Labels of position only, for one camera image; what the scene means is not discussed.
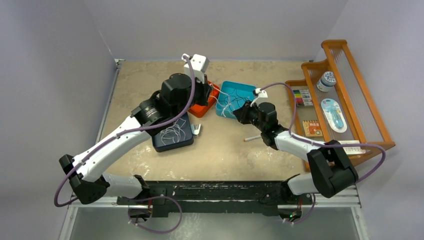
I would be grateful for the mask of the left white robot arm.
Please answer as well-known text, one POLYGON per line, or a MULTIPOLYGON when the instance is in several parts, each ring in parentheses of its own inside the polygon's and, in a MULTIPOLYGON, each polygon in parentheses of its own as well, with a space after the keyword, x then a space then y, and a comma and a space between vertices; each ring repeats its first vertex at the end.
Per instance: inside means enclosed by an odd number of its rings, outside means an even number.
POLYGON ((149 191, 141 176, 105 171, 131 149, 172 126, 193 105, 208 105, 211 91, 206 74, 195 80, 184 73, 172 74, 107 137, 76 156, 63 155, 59 163, 66 178, 59 186, 69 183, 76 200, 84 205, 106 196, 128 198, 138 205, 146 203, 149 191))

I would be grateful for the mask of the dark blue plastic tray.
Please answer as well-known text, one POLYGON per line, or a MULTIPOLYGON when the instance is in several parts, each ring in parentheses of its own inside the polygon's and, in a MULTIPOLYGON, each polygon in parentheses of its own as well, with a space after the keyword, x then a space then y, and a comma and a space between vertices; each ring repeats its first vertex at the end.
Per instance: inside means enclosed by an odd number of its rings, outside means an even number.
POLYGON ((187 112, 173 125, 152 137, 153 148, 158 153, 190 146, 193 143, 194 135, 191 131, 191 122, 187 112))

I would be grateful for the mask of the small white stapler remover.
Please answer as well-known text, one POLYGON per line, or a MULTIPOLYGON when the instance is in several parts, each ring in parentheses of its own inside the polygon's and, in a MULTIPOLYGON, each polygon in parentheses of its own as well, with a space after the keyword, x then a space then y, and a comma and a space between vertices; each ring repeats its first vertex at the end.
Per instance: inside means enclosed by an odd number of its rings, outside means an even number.
POLYGON ((201 127, 202 127, 201 124, 193 124, 193 123, 190 124, 191 132, 194 136, 198 136, 200 134, 201 127))

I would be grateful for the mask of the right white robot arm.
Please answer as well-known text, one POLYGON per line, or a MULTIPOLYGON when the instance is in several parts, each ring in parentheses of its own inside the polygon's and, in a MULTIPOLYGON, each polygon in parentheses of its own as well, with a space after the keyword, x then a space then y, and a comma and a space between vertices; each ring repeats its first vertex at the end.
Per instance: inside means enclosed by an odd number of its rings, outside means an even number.
POLYGON ((303 194, 319 193, 331 198, 358 181, 358 172, 338 141, 313 142, 291 133, 279 123, 272 103, 252 104, 247 101, 233 114, 239 123, 253 125, 260 130, 266 146, 308 163, 308 174, 295 175, 283 181, 280 196, 284 202, 292 204, 303 194))

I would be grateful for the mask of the teal plastic tray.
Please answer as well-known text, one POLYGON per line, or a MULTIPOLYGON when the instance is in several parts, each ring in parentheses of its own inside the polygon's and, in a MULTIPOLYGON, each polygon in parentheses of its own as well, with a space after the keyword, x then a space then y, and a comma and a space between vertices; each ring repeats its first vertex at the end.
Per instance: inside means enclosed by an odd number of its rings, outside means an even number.
POLYGON ((233 111, 242 107, 245 101, 252 101, 254 99, 253 90, 256 88, 256 86, 245 83, 224 81, 215 105, 216 115, 236 120, 233 111))

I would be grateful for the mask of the white orange marker pen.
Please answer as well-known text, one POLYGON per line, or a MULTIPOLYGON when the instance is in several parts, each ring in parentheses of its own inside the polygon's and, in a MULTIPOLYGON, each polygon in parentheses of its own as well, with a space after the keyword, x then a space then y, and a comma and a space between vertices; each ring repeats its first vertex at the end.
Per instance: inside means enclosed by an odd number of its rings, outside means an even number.
POLYGON ((252 136, 252 137, 244 138, 244 139, 243 139, 243 141, 244 141, 244 142, 250 142, 250 141, 257 140, 257 139, 261 139, 261 138, 262 138, 262 137, 261 137, 260 135, 256 135, 256 136, 252 136))

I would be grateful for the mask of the orange plastic tray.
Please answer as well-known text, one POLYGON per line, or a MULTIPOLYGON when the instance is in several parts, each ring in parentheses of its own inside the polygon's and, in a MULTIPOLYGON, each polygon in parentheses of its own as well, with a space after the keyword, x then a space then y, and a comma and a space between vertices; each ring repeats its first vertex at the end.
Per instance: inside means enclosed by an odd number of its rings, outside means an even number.
POLYGON ((218 97, 220 94, 219 92, 220 88, 210 81, 208 81, 208 84, 212 88, 212 91, 208 98, 208 105, 202 106, 202 105, 195 104, 188 109, 188 112, 192 114, 193 116, 195 116, 196 118, 202 118, 216 104, 218 100, 218 97))

